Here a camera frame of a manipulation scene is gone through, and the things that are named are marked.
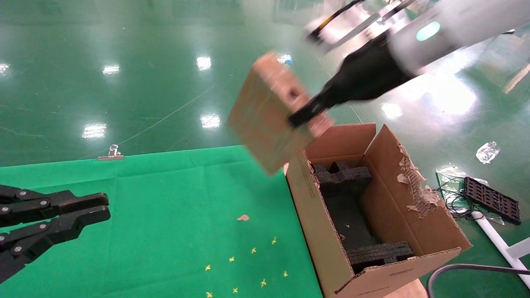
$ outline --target shiny floor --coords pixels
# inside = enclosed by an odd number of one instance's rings
[[[124,155],[237,144],[224,122],[257,57],[290,59],[314,94],[353,50],[322,57],[302,42],[322,1],[1,1],[0,165],[95,158],[111,144]],[[437,169],[457,166],[519,200],[524,223],[495,225],[514,244],[530,236],[528,32],[455,52],[373,102],[331,113],[340,124],[387,123],[431,187]],[[492,141],[500,154],[482,164],[475,154]],[[475,223],[458,222],[475,247],[457,262],[507,266]],[[530,293],[502,274],[448,273],[439,284],[437,297]]]

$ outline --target black cable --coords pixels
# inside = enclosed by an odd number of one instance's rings
[[[315,40],[318,40],[320,32],[322,32],[322,29],[324,29],[324,27],[327,24],[329,24],[331,21],[333,21],[333,19],[335,19],[337,16],[339,16],[339,14],[347,11],[352,6],[354,6],[355,4],[360,3],[362,1],[364,1],[364,0],[353,0],[352,2],[346,4],[346,6],[344,6],[343,8],[341,8],[339,10],[337,10],[332,15],[330,15],[327,19],[325,19],[313,32],[311,32],[311,34],[309,34],[309,36],[313,37]]]
[[[446,181],[444,184],[440,185],[440,187],[438,187],[437,189],[435,189],[435,191],[439,191],[441,194],[442,194],[442,197],[443,197],[443,192],[448,192],[448,193],[451,193],[451,194],[455,194],[456,197],[454,198],[454,200],[451,201],[450,204],[447,203],[447,199],[445,199],[445,207],[451,211],[451,216],[454,217],[454,218],[458,218],[458,217],[463,217],[465,219],[468,219],[468,220],[479,220],[481,218],[484,218],[485,217],[485,213],[484,211],[480,210],[478,208],[478,205],[475,204],[471,199],[469,199],[465,194],[461,193],[461,192],[456,192],[456,191],[452,191],[452,190],[447,190],[447,189],[442,189],[443,186],[446,186],[448,183],[450,183],[451,181],[454,181],[454,180],[457,180],[457,179],[463,179],[462,177],[454,177],[454,178],[451,178],[449,179],[448,181]],[[454,203],[457,199],[459,198],[463,198],[464,201],[467,203],[468,205],[468,208],[466,211],[464,212],[458,212],[454,206]],[[472,213],[474,211],[478,211],[480,213],[482,213],[482,216],[479,217],[479,218],[474,218]]]
[[[464,179],[464,178],[462,178],[462,177],[454,177],[454,178],[451,178],[451,179],[449,179],[447,182],[445,182],[444,184],[440,185],[440,187],[438,187],[438,188],[435,189],[434,191],[443,190],[443,189],[441,189],[442,187],[444,187],[446,184],[448,184],[449,182],[454,181],[454,180],[456,180],[456,179]]]
[[[440,274],[446,271],[455,270],[455,269],[471,269],[471,270],[495,271],[495,272],[503,272],[503,273],[530,275],[530,270],[514,269],[514,268],[508,268],[508,267],[485,266],[485,265],[475,265],[475,264],[446,265],[444,267],[441,267],[435,270],[432,273],[432,275],[429,277],[429,280],[427,281],[427,295],[429,295],[429,298],[435,298],[432,287],[434,285],[434,281],[436,280],[436,278],[438,278]]]

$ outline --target black tray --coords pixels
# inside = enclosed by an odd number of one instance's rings
[[[520,225],[519,202],[501,194],[473,178],[464,178],[464,195],[488,211],[499,214],[504,220]]]

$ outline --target white pole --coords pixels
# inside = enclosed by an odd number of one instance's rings
[[[493,242],[495,247],[497,247],[499,252],[508,261],[508,263],[510,263],[512,268],[526,270],[525,265],[523,265],[523,263],[518,258],[514,258],[508,253],[507,250],[509,249],[509,246],[506,244],[504,239],[499,235],[499,233],[497,233],[495,228],[493,228],[490,222],[488,222],[488,220],[484,217],[484,215],[478,211],[473,211],[471,215],[473,215],[473,218],[475,219],[476,223],[478,223],[479,226],[484,230],[484,233],[486,233],[486,235],[490,238],[491,242]],[[530,275],[519,274],[519,277],[523,280],[523,283],[525,283],[526,286],[530,289]]]
[[[524,257],[525,255],[530,253],[530,238],[526,238],[525,240],[519,243],[515,243],[514,245],[507,248],[506,252],[512,258],[515,258],[515,259]]]

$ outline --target green mat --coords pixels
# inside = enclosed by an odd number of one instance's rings
[[[111,211],[0,297],[322,297],[283,174],[242,147],[0,168],[0,183],[105,192]]]

